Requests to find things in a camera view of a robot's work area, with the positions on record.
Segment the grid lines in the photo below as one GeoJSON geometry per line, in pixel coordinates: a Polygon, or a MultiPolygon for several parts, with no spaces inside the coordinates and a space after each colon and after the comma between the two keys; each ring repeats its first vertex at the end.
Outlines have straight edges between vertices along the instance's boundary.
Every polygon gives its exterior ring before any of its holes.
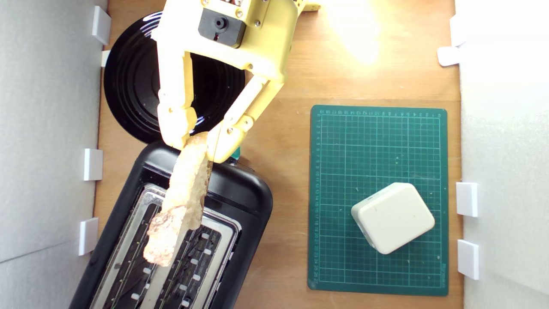
{"type": "Polygon", "coordinates": [[[315,106],[311,112],[309,286],[446,295],[447,137],[441,109],[315,106]],[[371,248],[351,207],[412,183],[435,227],[390,255],[371,248]]]}

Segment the white bracket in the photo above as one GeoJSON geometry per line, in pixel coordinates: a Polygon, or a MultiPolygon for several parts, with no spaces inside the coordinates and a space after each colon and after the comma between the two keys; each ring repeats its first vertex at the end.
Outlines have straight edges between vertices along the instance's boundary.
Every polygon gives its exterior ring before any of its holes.
{"type": "Polygon", "coordinates": [[[457,213],[463,216],[478,217],[478,197],[476,183],[456,183],[457,213]]]}
{"type": "Polygon", "coordinates": [[[450,18],[450,37],[452,46],[439,47],[437,50],[437,56],[439,64],[443,67],[460,63],[460,49],[459,47],[467,41],[469,35],[469,28],[467,22],[461,15],[454,15],[450,18]]]}
{"type": "Polygon", "coordinates": [[[103,178],[103,150],[84,150],[84,181],[103,178]]]}
{"type": "Polygon", "coordinates": [[[110,49],[108,51],[103,51],[101,54],[101,67],[104,68],[107,65],[107,59],[110,55],[110,49]]]}
{"type": "Polygon", "coordinates": [[[463,239],[457,241],[457,271],[473,280],[479,279],[479,245],[463,239]]]}
{"type": "Polygon", "coordinates": [[[100,6],[96,5],[93,10],[92,35],[103,45],[109,44],[110,23],[110,16],[100,6]]]}
{"type": "Polygon", "coordinates": [[[97,234],[99,233],[99,218],[91,218],[86,221],[80,221],[80,236],[78,245],[78,255],[85,255],[97,244],[97,234]]]}

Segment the bread slice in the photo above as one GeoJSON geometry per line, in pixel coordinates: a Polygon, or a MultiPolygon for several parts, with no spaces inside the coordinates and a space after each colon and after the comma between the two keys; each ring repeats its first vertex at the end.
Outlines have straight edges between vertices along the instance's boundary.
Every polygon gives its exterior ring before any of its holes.
{"type": "Polygon", "coordinates": [[[191,136],[177,158],[162,210],[147,231],[143,257],[150,263],[169,266],[179,233],[200,227],[213,166],[206,156],[207,137],[207,132],[191,136]]]}

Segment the robotic arm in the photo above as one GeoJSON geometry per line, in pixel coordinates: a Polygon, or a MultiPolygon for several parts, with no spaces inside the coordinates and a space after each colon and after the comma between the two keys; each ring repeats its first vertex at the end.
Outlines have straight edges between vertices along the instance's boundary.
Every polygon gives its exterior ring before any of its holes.
{"type": "Polygon", "coordinates": [[[164,142],[181,150],[194,128],[191,53],[254,76],[208,132],[208,159],[225,161],[240,146],[286,80],[286,62],[298,16],[320,9],[308,0],[167,0],[157,41],[158,121],[164,142]]]}

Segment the white box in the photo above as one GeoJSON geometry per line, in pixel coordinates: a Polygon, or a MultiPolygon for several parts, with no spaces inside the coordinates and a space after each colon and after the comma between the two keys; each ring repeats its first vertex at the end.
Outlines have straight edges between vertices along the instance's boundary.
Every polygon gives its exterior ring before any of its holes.
{"type": "Polygon", "coordinates": [[[351,215],[368,243],[389,254],[435,226],[412,184],[393,183],[354,205],[351,215]]]}

